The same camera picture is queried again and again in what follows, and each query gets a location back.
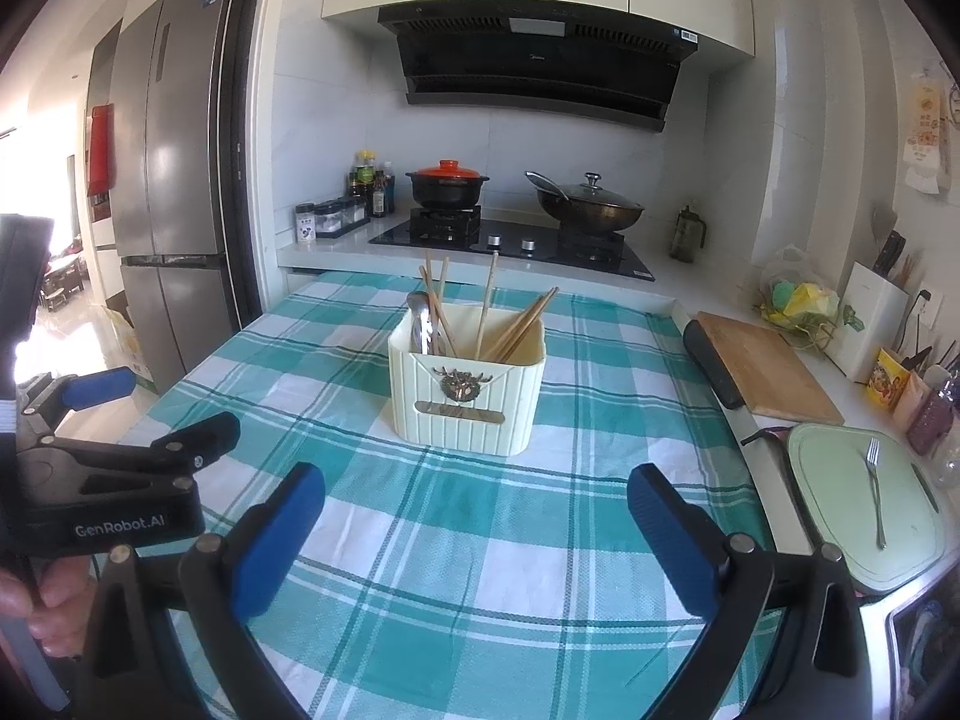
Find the refrigerator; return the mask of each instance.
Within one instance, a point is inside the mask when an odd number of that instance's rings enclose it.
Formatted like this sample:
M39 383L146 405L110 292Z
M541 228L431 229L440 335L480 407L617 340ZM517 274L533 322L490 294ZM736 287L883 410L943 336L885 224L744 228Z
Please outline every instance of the refrigerator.
M230 18L240 10L237 0L157 0L117 42L110 210L128 313L161 393L259 313L234 180L242 105Z

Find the metal emblem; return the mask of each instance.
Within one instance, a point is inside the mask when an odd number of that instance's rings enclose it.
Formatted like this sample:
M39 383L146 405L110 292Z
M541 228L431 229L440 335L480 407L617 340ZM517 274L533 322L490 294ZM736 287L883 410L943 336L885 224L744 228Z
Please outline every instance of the metal emblem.
M442 376L440 379L440 389L450 400L457 403L469 403L476 400L480 394L480 385L493 381L493 376L474 376L465 370L447 370L442 367L440 370L434 368L436 375Z

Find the yellow box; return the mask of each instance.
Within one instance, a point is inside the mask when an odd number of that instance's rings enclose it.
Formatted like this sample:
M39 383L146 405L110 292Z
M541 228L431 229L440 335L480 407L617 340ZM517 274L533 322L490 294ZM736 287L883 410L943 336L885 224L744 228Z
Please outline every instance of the yellow box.
M896 360L894 352L881 348L867 381L867 396L882 409L894 409L909 378L910 371Z

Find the black range hood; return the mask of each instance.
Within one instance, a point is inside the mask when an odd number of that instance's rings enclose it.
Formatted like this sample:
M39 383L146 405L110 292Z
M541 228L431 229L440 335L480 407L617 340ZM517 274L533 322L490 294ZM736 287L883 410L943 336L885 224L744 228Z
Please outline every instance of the black range hood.
M455 103L607 119L661 132L697 35L592 5L425 0L381 7L411 104Z

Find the burner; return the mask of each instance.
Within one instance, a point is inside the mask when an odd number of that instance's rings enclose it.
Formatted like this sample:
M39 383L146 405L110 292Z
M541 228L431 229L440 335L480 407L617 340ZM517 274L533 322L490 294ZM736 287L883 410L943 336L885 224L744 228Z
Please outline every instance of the burner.
M415 208L410 212L410 238L434 244L475 244L480 240L480 208L468 211Z
M588 235L560 225L557 233L557 254L571 260L619 266L623 257L623 240L623 236L616 233Z

